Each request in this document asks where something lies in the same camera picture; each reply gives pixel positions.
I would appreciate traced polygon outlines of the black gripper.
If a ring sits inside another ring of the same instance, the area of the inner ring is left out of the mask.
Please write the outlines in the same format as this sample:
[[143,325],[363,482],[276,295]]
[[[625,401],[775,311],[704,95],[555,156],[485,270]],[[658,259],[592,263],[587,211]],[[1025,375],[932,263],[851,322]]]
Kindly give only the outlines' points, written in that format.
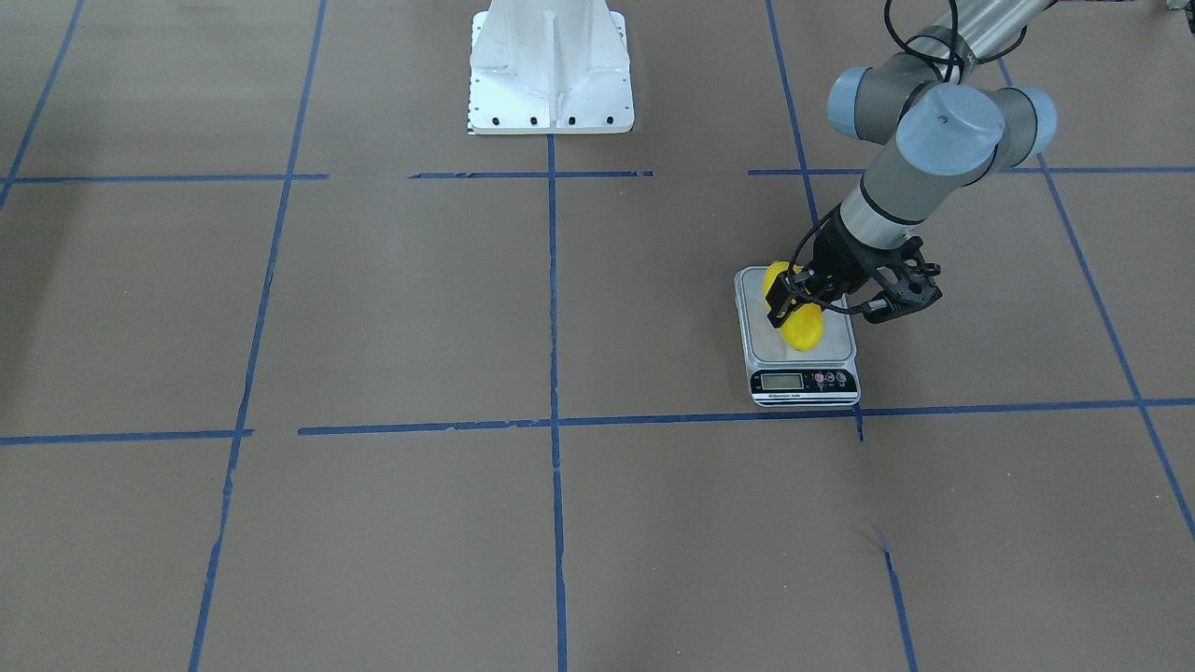
[[862,289],[887,258],[887,248],[857,242],[841,216],[823,216],[805,271],[766,271],[767,320],[772,328],[789,317],[796,328],[823,328],[825,314],[848,317],[836,301]]

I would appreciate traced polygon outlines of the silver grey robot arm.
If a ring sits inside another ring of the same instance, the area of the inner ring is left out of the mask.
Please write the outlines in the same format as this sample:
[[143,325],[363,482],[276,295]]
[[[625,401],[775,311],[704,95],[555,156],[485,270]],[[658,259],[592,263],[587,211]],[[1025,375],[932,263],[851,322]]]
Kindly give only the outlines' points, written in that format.
[[1058,106],[1038,88],[973,88],[968,79],[1019,47],[1048,1],[951,1],[885,65],[846,71],[827,99],[836,132],[880,145],[880,155],[765,285],[768,322],[799,311],[862,314],[872,324],[938,303],[940,268],[915,233],[952,193],[1016,167],[1058,132]]

